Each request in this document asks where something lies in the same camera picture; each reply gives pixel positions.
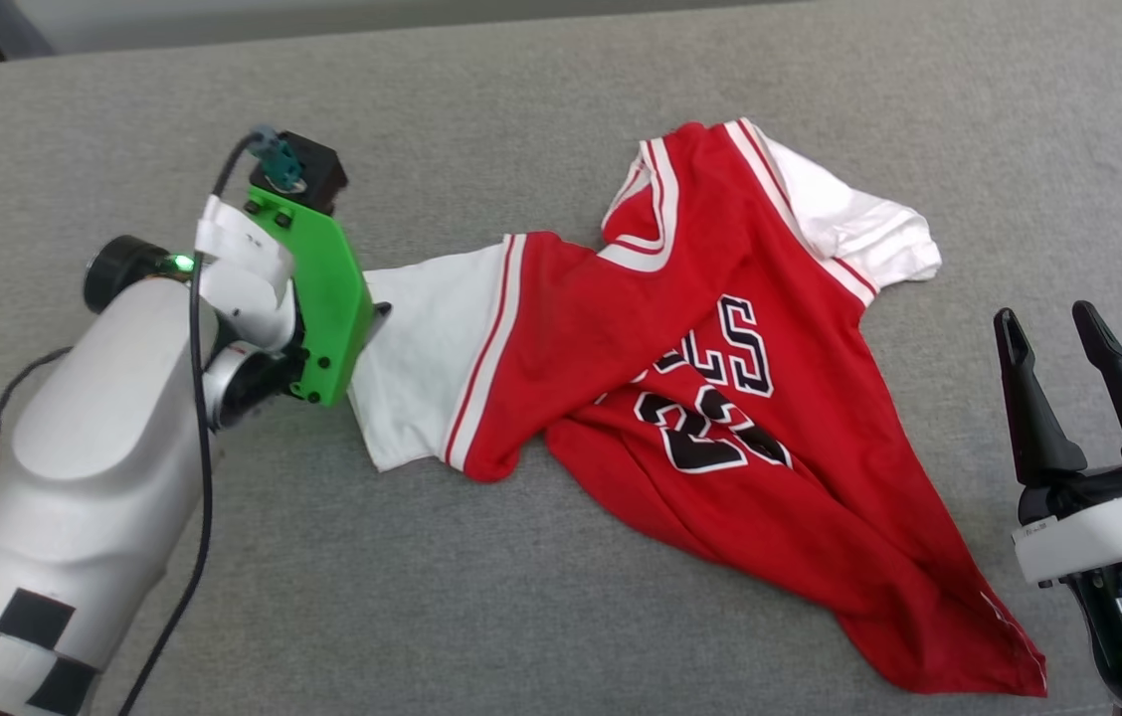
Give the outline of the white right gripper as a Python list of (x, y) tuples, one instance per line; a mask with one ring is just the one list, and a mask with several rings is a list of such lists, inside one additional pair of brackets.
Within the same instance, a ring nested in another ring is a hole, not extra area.
[[(1122, 345), (1093, 303), (1074, 302), (1073, 321), (1122, 432)], [(1034, 375), (1032, 345), (1012, 309), (995, 312), (994, 332), (1017, 480), (1026, 486), (1012, 533), (1026, 582), (1122, 564), (1122, 466), (1052, 484), (1088, 468), (1087, 457), (1067, 438), (1047, 400)]]

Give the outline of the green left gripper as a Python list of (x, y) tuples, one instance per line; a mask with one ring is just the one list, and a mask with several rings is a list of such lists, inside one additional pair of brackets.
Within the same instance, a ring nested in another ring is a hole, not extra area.
[(392, 312), (389, 302), (374, 303), (332, 210), (256, 186), (242, 208), (208, 198), (192, 251), (131, 236), (103, 246), (84, 279), (88, 309), (102, 312), (140, 279), (196, 282), (214, 312), (205, 359), (226, 361), (203, 370), (214, 411), (242, 411), (273, 395), (334, 405), (367, 336), (378, 336)]

